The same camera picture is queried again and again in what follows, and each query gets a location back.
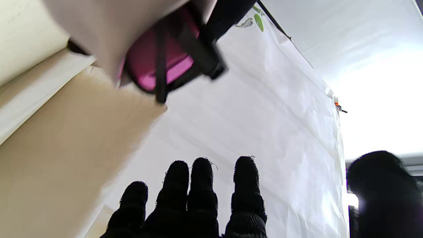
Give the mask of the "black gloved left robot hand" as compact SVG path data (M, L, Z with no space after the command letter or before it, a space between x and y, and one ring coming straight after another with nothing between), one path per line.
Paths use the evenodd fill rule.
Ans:
M217 41L255 5L256 0L218 0L200 31L202 39Z

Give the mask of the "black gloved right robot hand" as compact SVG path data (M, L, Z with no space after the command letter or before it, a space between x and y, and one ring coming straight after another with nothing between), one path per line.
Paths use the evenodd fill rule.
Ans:
M359 200L359 238L422 237L422 193L395 155L387 151L362 155L349 166L347 184ZM154 211L146 215L147 185L132 182L102 237L266 238L267 215L253 158L237 159L234 185L231 217L220 235L212 164L197 158L189 171L184 161L174 161Z

